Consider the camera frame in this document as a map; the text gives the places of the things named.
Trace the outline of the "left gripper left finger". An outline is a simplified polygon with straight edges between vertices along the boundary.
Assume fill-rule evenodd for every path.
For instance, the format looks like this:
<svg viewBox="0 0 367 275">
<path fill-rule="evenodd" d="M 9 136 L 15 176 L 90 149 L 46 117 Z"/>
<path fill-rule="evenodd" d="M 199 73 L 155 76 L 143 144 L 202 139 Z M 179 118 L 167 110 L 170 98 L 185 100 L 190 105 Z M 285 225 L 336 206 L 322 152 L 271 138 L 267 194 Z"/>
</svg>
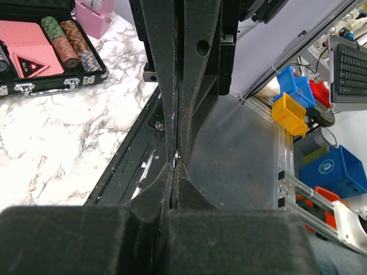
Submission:
<svg viewBox="0 0 367 275">
<path fill-rule="evenodd" d="M 157 274 L 173 176 L 123 206 L 17 206 L 1 212 L 2 274 Z"/>
</svg>

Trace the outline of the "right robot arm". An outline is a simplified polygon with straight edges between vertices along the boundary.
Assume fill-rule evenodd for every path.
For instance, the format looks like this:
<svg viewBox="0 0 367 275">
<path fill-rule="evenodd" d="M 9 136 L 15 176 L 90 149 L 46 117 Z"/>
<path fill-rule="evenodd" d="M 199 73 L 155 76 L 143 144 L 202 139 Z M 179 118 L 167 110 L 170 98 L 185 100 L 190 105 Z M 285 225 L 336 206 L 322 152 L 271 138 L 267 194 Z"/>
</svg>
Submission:
<svg viewBox="0 0 367 275">
<path fill-rule="evenodd" d="M 220 95 L 229 93 L 239 24 L 268 23 L 285 1 L 131 1 L 147 64 L 158 84 L 166 159 L 188 164 L 193 145 Z"/>
</svg>

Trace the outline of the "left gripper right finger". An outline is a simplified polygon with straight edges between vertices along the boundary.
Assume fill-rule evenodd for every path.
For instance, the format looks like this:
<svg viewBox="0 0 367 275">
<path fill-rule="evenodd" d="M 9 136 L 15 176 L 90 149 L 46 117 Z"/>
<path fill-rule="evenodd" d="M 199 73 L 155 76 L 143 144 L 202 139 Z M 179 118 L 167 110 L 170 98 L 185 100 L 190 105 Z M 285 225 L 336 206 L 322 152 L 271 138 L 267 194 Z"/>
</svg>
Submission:
<svg viewBox="0 0 367 275">
<path fill-rule="evenodd" d="M 220 211 L 175 169 L 166 274 L 320 274 L 303 223 L 284 211 Z"/>
</svg>

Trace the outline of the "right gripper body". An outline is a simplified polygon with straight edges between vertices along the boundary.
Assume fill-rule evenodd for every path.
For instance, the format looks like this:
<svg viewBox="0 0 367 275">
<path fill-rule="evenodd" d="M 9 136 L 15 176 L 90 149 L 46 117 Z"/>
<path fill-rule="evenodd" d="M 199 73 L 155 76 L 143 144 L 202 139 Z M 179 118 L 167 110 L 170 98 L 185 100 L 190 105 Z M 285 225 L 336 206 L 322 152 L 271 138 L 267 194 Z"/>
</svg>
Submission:
<svg viewBox="0 0 367 275">
<path fill-rule="evenodd" d="M 238 1 L 130 1 L 147 63 L 143 78 L 178 75 L 190 87 L 214 83 L 229 93 L 239 24 Z"/>
</svg>

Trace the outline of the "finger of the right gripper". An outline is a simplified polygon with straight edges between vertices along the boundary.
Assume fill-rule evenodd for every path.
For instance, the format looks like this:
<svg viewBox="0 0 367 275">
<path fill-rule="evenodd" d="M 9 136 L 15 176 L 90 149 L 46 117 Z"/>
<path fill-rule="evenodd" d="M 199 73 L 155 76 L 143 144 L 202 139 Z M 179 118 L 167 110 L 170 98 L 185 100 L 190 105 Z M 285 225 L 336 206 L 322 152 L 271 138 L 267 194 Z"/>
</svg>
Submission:
<svg viewBox="0 0 367 275">
<path fill-rule="evenodd" d="M 183 11 L 178 145 L 180 161 L 187 165 L 196 137 L 218 98 L 221 1 L 184 1 Z"/>
<path fill-rule="evenodd" d="M 179 57 L 176 1 L 141 1 L 147 38 L 163 101 L 167 161 L 177 164 Z"/>
</svg>

